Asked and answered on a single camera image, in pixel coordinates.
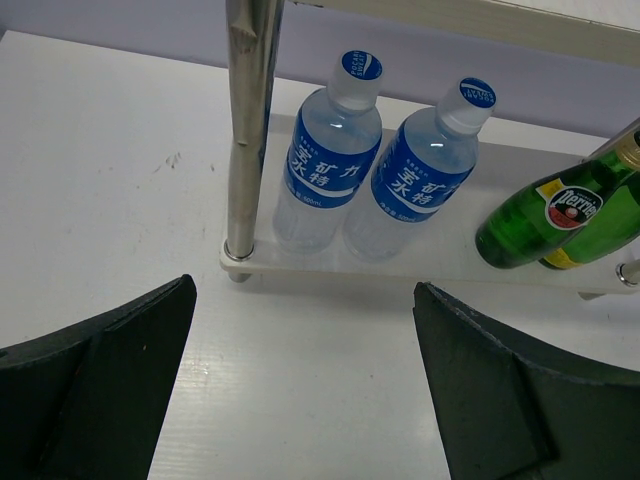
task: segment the water bottle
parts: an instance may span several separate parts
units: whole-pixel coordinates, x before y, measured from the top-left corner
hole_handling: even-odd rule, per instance
[[[473,170],[477,134],[495,103],[488,84],[464,78],[436,107],[405,119],[345,221],[343,236],[352,253],[386,260],[420,235]]]
[[[382,121],[375,103],[381,80],[376,57],[349,51],[338,60],[327,88],[300,107],[273,217],[285,250],[323,250],[344,220],[346,204],[380,147]]]

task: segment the black object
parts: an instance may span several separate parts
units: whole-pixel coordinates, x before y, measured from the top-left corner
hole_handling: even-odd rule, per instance
[[[430,284],[415,301],[453,480],[640,479],[640,373],[553,347]]]
[[[143,480],[196,301],[188,275],[0,351],[0,478]]]

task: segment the perrier logo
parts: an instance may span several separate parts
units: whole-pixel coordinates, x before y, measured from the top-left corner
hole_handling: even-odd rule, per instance
[[[602,207],[602,198],[584,187],[565,187],[547,201],[545,214],[558,230],[583,227]]]

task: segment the blue label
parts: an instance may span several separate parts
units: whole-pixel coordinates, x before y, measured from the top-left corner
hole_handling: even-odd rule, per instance
[[[352,50],[342,56],[342,67],[360,80],[375,80],[382,75],[380,60],[367,52]]]
[[[496,104],[496,92],[477,78],[467,77],[460,80],[460,93],[476,107],[491,108]]]
[[[380,140],[370,150],[354,155],[332,152],[307,132],[298,113],[293,141],[287,153],[284,181],[301,202],[317,208],[335,208],[351,200],[367,176]]]
[[[471,170],[444,173],[423,163],[407,145],[403,122],[371,176],[371,190],[380,208],[393,218],[424,222],[454,194]]]

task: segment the yellow label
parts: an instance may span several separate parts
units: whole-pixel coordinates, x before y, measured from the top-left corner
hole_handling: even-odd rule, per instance
[[[640,170],[640,131],[622,137],[616,144],[616,155],[627,166]]]
[[[576,263],[569,258],[567,252],[563,249],[559,248],[555,252],[544,257],[545,261],[556,268],[560,268],[562,270],[568,270],[570,268],[579,267],[582,263]]]
[[[563,188],[564,183],[562,183],[562,180],[556,178],[555,180],[551,180],[549,183],[540,185],[538,188],[536,188],[536,191],[542,196],[542,198],[544,198],[545,200],[549,200]]]

